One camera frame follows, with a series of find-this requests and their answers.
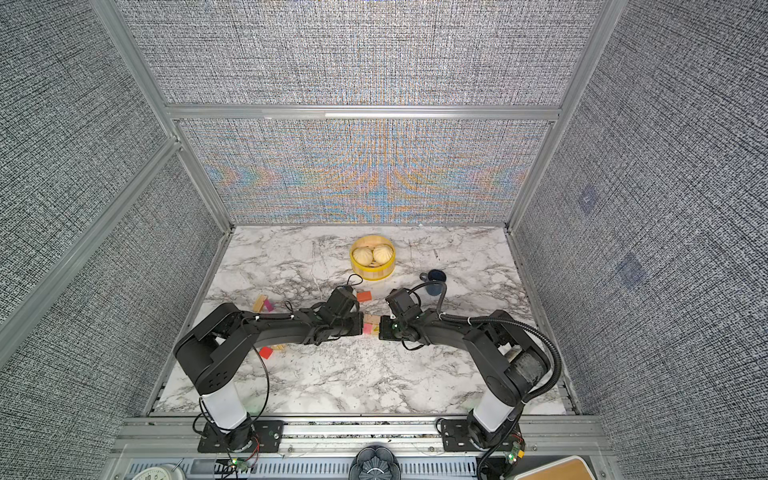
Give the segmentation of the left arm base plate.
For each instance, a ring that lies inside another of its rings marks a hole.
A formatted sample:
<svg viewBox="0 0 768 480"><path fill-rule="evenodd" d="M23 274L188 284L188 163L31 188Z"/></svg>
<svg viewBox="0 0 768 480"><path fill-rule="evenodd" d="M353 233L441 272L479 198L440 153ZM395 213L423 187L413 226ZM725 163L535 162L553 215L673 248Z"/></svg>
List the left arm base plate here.
<svg viewBox="0 0 768 480"><path fill-rule="evenodd" d="M198 453L277 453L285 423L259 420L225 432L207 422L198 443Z"/></svg>

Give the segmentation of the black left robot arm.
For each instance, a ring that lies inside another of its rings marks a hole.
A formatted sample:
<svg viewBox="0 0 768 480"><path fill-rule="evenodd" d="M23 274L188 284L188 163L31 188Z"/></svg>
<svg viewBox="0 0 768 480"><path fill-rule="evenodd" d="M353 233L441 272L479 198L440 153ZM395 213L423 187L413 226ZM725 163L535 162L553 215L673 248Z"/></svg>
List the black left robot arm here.
<svg viewBox="0 0 768 480"><path fill-rule="evenodd" d="M286 313L245 311L222 303L182 336L173 355L199 395L208 430L224 451L253 448L257 418L242 403L234 377L247 356L278 344L318 346L363 333L364 313L349 286L308 308Z"/></svg>

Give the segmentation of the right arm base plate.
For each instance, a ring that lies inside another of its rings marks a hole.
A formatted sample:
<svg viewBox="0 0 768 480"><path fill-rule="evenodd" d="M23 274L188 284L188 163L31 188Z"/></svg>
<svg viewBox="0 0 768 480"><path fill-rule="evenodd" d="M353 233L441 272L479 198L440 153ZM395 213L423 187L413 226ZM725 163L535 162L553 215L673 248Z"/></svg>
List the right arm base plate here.
<svg viewBox="0 0 768 480"><path fill-rule="evenodd" d="M491 447L510 447L514 435L519 434L517 425L511 427L505 421L496 431L487 431L473 419L440 418L436 421L443 449L446 452L480 452Z"/></svg>

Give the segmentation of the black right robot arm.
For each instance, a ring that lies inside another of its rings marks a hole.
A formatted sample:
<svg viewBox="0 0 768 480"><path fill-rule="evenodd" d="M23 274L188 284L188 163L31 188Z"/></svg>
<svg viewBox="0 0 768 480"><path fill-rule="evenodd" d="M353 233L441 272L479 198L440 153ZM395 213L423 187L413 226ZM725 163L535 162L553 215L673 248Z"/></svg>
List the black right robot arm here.
<svg viewBox="0 0 768 480"><path fill-rule="evenodd" d="M554 342L505 311L461 317L439 306L424 310L406 288L392 291L386 303L391 315L380 320L381 340L453 347L470 355L486 392L467 416L466 435L481 450L511 436L525 406L561 377L563 362Z"/></svg>

